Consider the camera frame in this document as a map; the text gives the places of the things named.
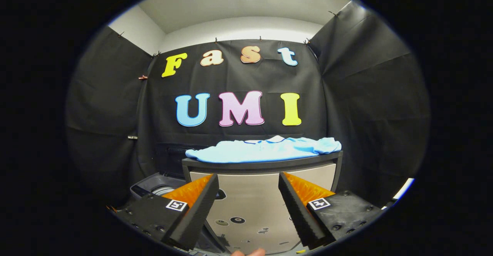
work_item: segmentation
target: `orange letter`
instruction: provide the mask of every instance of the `orange letter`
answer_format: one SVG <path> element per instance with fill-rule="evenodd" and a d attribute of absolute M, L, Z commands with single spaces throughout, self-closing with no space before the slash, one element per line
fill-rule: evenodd
<path fill-rule="evenodd" d="M 241 49 L 241 62 L 243 63 L 256 63 L 259 62 L 261 59 L 260 54 L 260 48 L 257 46 L 246 46 L 245 48 Z"/>

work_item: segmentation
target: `pink letter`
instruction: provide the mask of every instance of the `pink letter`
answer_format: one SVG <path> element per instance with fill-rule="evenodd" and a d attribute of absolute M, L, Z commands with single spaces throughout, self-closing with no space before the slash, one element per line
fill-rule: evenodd
<path fill-rule="evenodd" d="M 219 94 L 219 98 L 222 100 L 222 120 L 219 121 L 219 125 L 223 127 L 232 126 L 233 121 L 231 120 L 230 112 L 238 125 L 243 122 L 246 112 L 248 112 L 248 118 L 245 120 L 247 125 L 264 124 L 264 119 L 260 114 L 261 96 L 262 93 L 260 91 L 250 91 L 246 94 L 243 103 L 240 104 L 232 92 Z"/>

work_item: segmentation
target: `ceiling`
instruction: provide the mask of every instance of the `ceiling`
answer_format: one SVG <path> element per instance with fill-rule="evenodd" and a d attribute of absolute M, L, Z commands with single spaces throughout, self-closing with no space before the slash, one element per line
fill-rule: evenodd
<path fill-rule="evenodd" d="M 144 0 L 142 10 L 165 33 L 232 17 L 285 17 L 324 25 L 350 0 Z"/>

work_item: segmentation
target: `foam letter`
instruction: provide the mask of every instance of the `foam letter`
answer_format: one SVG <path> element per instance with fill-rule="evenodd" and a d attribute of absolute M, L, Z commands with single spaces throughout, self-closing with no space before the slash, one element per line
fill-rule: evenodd
<path fill-rule="evenodd" d="M 188 101 L 192 99 L 190 95 L 176 97 L 176 119 L 183 126 L 193 127 L 202 124 L 207 116 L 207 99 L 211 97 L 209 93 L 199 93 L 195 98 L 199 101 L 199 113 L 197 117 L 188 116 Z"/>
<path fill-rule="evenodd" d="M 176 67 L 177 69 L 181 65 L 181 59 L 186 59 L 187 54 L 184 52 L 183 54 L 177 54 L 176 56 L 168 56 L 166 59 L 166 67 L 164 68 L 164 73 L 161 75 L 161 77 L 168 77 L 172 76 L 176 73 L 174 68 Z"/>
<path fill-rule="evenodd" d="M 291 66 L 296 66 L 298 64 L 298 61 L 294 61 L 291 56 L 294 56 L 294 52 L 291 52 L 288 47 L 280 48 L 278 49 L 278 52 L 280 52 L 280 55 L 282 56 L 282 60 L 287 64 Z"/>
<path fill-rule="evenodd" d="M 211 64 L 221 64 L 224 59 L 222 58 L 222 52 L 218 49 L 213 49 L 202 55 L 204 58 L 200 61 L 200 65 L 209 66 Z"/>
<path fill-rule="evenodd" d="M 282 120 L 284 126 L 298 126 L 301 119 L 298 118 L 298 99 L 296 93 L 283 93 L 280 98 L 284 100 L 285 117 Z"/>
<path fill-rule="evenodd" d="M 261 59 L 260 54 L 260 48 L 257 46 L 246 46 L 245 48 L 241 49 L 241 56 L 240 60 L 243 63 L 256 63 L 259 62 Z"/>
<path fill-rule="evenodd" d="M 248 112 L 248 118 L 245 120 L 247 125 L 261 125 L 264 124 L 264 119 L 260 114 L 260 97 L 262 93 L 260 91 L 250 91 L 246 94 L 243 103 L 240 104 L 236 96 L 232 92 L 225 92 L 219 94 L 219 98 L 222 100 L 222 120 L 219 121 L 220 126 L 232 126 L 230 113 L 233 114 L 236 123 L 241 125 Z"/>

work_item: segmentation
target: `light blue shirt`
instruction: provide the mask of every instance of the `light blue shirt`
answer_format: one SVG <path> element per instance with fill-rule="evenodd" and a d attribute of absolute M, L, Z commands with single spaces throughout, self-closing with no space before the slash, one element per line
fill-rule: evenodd
<path fill-rule="evenodd" d="M 185 155 L 207 163 L 257 163 L 284 161 L 330 154 L 342 149 L 334 138 L 283 138 L 221 141 L 214 147 L 187 150 Z"/>

